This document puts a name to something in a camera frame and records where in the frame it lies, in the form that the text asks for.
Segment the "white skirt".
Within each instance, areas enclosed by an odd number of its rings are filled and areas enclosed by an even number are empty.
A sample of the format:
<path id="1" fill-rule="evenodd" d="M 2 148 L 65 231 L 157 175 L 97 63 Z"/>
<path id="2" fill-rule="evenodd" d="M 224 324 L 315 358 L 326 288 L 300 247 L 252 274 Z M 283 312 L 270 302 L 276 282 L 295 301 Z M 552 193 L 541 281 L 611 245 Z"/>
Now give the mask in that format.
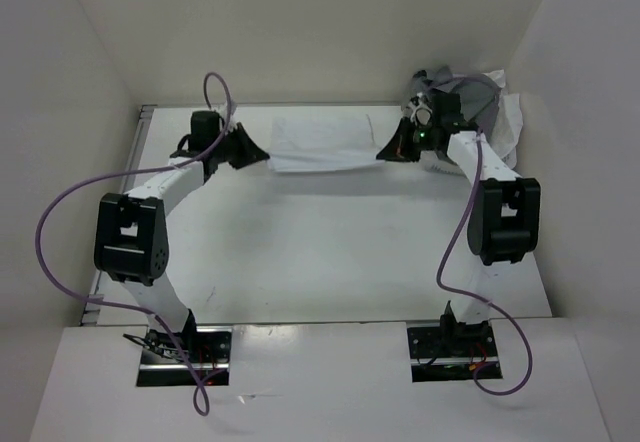
<path id="1" fill-rule="evenodd" d="M 367 116 L 278 117 L 267 165 L 280 174 L 368 169 L 383 164 L 379 151 Z"/>

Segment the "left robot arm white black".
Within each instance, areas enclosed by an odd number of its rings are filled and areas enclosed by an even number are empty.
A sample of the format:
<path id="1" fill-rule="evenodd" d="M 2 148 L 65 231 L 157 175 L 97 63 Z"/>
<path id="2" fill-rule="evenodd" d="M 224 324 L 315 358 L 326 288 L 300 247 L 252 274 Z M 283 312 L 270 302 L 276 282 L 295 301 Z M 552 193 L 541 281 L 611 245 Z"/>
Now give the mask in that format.
<path id="1" fill-rule="evenodd" d="M 168 169 L 124 194 L 107 193 L 99 203 L 94 263 L 122 285 L 145 314 L 148 335 L 140 344 L 176 361 L 200 350 L 195 316 L 180 300 L 167 275 L 170 247 L 167 217 L 191 193 L 203 187 L 219 166 L 240 170 L 269 159 L 234 120 L 225 104 L 195 111 L 190 132 L 169 158 Z"/>

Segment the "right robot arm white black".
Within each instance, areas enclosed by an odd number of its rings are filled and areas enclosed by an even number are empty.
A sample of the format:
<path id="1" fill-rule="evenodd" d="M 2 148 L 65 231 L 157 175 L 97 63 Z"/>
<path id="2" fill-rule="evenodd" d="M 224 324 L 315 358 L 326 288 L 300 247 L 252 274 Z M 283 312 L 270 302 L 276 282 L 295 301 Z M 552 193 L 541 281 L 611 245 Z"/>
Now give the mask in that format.
<path id="1" fill-rule="evenodd" d="M 463 215 L 436 269 L 436 284 L 489 309 L 489 297 L 445 284 L 444 269 L 462 233 L 484 267 L 521 262 L 538 243 L 541 186 L 502 161 L 481 127 L 463 115 L 457 93 L 423 89 L 411 95 L 394 135 L 376 158 L 409 163 L 419 161 L 424 152 L 449 159 L 471 183 Z"/>

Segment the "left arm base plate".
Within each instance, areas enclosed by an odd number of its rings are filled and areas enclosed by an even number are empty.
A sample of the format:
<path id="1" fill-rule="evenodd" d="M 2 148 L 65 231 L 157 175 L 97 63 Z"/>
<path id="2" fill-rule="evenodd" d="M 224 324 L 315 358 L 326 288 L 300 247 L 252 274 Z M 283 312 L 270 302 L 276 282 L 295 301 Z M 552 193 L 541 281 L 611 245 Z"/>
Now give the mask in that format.
<path id="1" fill-rule="evenodd" d="M 187 365 L 165 334 L 148 330 L 144 336 L 123 337 L 142 348 L 138 387 L 195 386 Z M 182 345 L 196 375 L 206 386 L 227 386 L 232 348 L 230 326 L 199 326 L 193 346 Z"/>

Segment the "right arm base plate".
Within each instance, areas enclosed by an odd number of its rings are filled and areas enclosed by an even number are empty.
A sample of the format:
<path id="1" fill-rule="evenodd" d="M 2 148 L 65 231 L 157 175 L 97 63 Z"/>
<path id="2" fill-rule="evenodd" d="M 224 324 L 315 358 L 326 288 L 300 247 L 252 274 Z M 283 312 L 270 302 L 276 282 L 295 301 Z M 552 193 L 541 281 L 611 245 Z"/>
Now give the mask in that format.
<path id="1" fill-rule="evenodd" d="M 502 379 L 493 330 L 483 328 L 444 340 L 439 326 L 408 326 L 407 339 L 413 383 Z"/>

